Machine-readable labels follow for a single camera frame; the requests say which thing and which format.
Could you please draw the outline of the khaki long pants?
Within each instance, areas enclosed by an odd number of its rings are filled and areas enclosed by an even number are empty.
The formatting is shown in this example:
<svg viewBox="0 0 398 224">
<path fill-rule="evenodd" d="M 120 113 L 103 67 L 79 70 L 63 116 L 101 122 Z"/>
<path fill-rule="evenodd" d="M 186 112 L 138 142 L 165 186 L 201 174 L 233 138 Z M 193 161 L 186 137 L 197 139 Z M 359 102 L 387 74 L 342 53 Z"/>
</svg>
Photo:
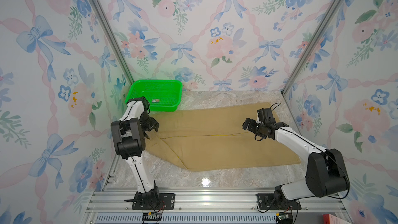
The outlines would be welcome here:
<svg viewBox="0 0 398 224">
<path fill-rule="evenodd" d="M 160 127 L 148 133 L 146 151 L 194 172 L 299 164 L 299 156 L 287 146 L 272 139 L 256 141 L 243 129 L 246 118 L 256 119 L 257 110 L 270 106 L 264 102 L 156 113 Z"/>
</svg>

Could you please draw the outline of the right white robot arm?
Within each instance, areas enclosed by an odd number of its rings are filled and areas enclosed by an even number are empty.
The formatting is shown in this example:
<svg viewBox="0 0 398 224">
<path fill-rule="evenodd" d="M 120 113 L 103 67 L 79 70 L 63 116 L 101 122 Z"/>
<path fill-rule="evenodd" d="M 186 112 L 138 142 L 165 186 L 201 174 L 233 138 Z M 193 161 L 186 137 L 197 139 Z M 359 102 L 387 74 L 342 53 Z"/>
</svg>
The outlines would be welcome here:
<svg viewBox="0 0 398 224">
<path fill-rule="evenodd" d="M 247 118 L 243 129 L 261 140 L 270 138 L 287 146 L 306 165 L 304 179 L 275 188 L 272 204 L 277 208 L 304 198 L 333 198 L 334 194 L 343 191 L 346 193 L 344 197 L 349 194 L 349 176 L 343 156 L 337 149 L 326 149 L 311 142 L 284 122 Z"/>
</svg>

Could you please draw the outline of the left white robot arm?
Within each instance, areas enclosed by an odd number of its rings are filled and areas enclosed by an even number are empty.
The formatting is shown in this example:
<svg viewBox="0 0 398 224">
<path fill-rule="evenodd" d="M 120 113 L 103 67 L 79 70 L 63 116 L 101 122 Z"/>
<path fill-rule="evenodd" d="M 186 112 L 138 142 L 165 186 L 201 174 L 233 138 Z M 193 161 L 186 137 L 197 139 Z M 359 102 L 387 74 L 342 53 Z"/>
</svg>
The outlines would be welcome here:
<svg viewBox="0 0 398 224">
<path fill-rule="evenodd" d="M 130 99 L 123 116 L 111 123 L 116 155 L 129 165 L 137 183 L 137 192 L 131 202 L 139 207 L 155 209 L 161 199 L 155 180 L 144 162 L 143 151 L 146 149 L 147 135 L 158 131 L 159 123 L 151 116 L 150 103 L 145 97 Z"/>
</svg>

